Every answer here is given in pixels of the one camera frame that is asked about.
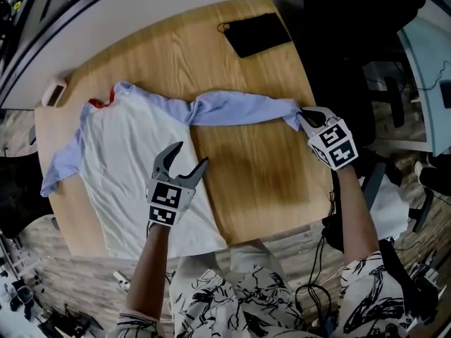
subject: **floor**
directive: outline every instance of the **floor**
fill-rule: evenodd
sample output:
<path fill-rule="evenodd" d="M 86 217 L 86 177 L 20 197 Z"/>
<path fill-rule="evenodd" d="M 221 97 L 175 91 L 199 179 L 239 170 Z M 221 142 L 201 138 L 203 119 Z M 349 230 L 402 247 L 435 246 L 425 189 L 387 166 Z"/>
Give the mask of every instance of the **floor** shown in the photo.
<path fill-rule="evenodd" d="M 404 175 L 402 192 L 410 202 L 410 206 L 417 207 L 424 199 L 423 188 L 412 172 L 417 154 L 401 152 L 393 155 L 393 158 Z M 437 249 L 439 255 L 450 250 L 450 216 L 451 206 L 434 199 L 428 220 L 420 233 L 412 233 L 411 222 L 408 231 L 395 244 L 396 248 L 401 249 L 398 254 L 407 269 L 431 249 Z M 265 241 L 267 247 L 280 260 L 293 289 L 306 284 L 309 279 L 321 230 L 322 224 L 317 222 Z M 38 273 L 43 281 L 41 288 L 44 288 L 44 293 L 38 293 L 37 298 L 44 307 L 62 310 L 66 303 L 71 311 L 83 311 L 94 316 L 105 330 L 113 327 L 118 312 L 125 302 L 125 294 L 119 289 L 113 272 L 119 270 L 126 277 L 131 277 L 136 262 L 71 256 L 64 238 L 55 228 L 51 218 L 33 222 L 23 231 L 21 239 L 25 247 L 42 259 Z M 217 258 L 222 268 L 228 266 L 227 251 L 219 252 Z M 341 252 L 326 244 L 318 282 L 330 292 L 333 306 L 336 306 L 338 301 L 342 264 Z M 173 272 L 176 265 L 177 260 L 170 260 L 167 271 Z M 443 267 L 445 274 L 440 276 L 440 283 L 451 283 L 450 267 L 451 260 L 448 259 Z M 299 299 L 307 321 L 312 320 L 315 316 L 313 302 L 304 292 L 300 294 Z M 163 305 L 163 314 L 166 314 L 163 319 L 170 319 L 166 302 Z M 164 326 L 168 336 L 172 336 L 172 325 L 166 323 Z"/>

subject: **person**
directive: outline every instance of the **person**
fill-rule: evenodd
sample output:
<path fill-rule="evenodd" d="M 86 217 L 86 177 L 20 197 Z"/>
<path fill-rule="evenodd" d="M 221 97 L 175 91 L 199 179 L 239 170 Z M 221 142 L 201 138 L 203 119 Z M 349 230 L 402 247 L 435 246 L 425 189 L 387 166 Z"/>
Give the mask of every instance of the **person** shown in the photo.
<path fill-rule="evenodd" d="M 337 173 L 347 265 L 332 337 L 405 337 L 401 286 L 384 269 L 354 168 Z M 150 228 L 125 308 L 107 337 L 164 337 L 159 318 L 169 230 Z M 226 275 L 214 253 L 180 258 L 169 294 L 175 337 L 318 337 L 302 330 L 304 318 L 284 272 L 259 240 L 231 246 Z"/>
<path fill-rule="evenodd" d="M 433 156 L 429 153 L 426 157 L 426 166 L 420 161 L 414 165 L 415 175 L 418 181 L 426 188 L 437 193 L 451 196 L 451 155 L 441 154 Z"/>

